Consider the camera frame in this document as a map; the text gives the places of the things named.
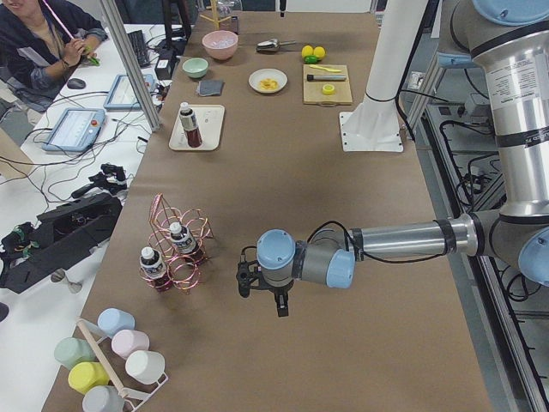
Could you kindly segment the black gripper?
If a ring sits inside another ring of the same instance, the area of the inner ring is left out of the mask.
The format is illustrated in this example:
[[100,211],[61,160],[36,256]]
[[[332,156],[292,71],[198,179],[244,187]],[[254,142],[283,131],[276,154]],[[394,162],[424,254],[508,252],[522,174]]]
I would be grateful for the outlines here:
[[274,294],[277,315],[280,318],[289,316],[288,293],[294,285],[294,280],[290,279],[282,286],[274,286],[268,283],[263,275],[258,277],[257,290],[268,290]]

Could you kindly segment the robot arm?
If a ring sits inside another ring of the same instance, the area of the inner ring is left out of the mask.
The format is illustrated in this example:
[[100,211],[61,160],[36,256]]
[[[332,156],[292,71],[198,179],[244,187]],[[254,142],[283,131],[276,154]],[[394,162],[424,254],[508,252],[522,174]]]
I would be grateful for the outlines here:
[[363,258],[404,264],[455,252],[498,258],[548,283],[548,4],[446,1],[439,50],[465,52],[485,72],[505,183],[501,209],[401,227],[327,222],[305,241],[267,231],[257,242],[257,268],[237,275],[242,296],[268,290],[284,317],[297,280],[348,288]]

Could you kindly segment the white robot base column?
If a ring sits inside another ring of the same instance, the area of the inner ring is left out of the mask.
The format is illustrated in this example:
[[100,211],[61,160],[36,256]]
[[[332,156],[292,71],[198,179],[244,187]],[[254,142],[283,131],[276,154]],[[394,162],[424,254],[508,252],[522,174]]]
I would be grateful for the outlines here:
[[387,2],[365,97],[353,112],[340,113],[344,151],[403,150],[397,95],[427,4],[427,0]]

